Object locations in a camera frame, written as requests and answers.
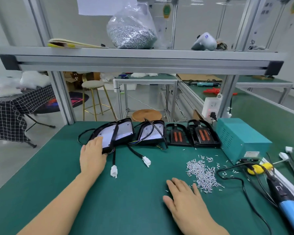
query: person's left hand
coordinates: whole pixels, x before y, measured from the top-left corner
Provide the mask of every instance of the person's left hand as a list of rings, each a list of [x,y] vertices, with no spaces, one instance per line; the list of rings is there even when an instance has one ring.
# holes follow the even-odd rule
[[[90,140],[83,145],[80,155],[81,175],[94,184],[106,165],[107,154],[102,154],[102,137]]]

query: paper sheet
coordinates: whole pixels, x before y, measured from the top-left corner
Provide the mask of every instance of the paper sheet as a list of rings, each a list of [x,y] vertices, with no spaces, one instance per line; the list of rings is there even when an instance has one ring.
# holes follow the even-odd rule
[[[137,0],[77,0],[78,14],[84,16],[112,16]]]

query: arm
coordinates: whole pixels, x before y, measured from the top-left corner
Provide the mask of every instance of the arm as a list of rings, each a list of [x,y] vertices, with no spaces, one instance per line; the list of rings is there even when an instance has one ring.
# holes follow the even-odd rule
[[[174,200],[164,196],[163,201],[184,235],[229,235],[210,216],[195,183],[193,192],[184,181],[177,178],[166,182]]]
[[[102,137],[83,145],[81,173],[17,235],[67,235],[90,187],[106,165]]]

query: black device with orange strips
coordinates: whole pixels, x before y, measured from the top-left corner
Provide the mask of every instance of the black device with orange strips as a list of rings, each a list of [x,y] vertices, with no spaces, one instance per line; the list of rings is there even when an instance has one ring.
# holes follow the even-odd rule
[[[207,121],[190,120],[187,129],[194,147],[220,147],[219,137]]]
[[[181,124],[167,124],[165,126],[169,140],[168,145],[176,146],[189,146],[192,147],[192,143],[189,137],[189,132],[184,125]]]

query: plastic bag of screws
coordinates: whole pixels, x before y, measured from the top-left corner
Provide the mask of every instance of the plastic bag of screws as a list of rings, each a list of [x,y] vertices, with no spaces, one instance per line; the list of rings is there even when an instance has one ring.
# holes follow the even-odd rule
[[[107,33],[117,48],[150,49],[157,40],[155,24],[145,3],[122,8],[109,20]]]

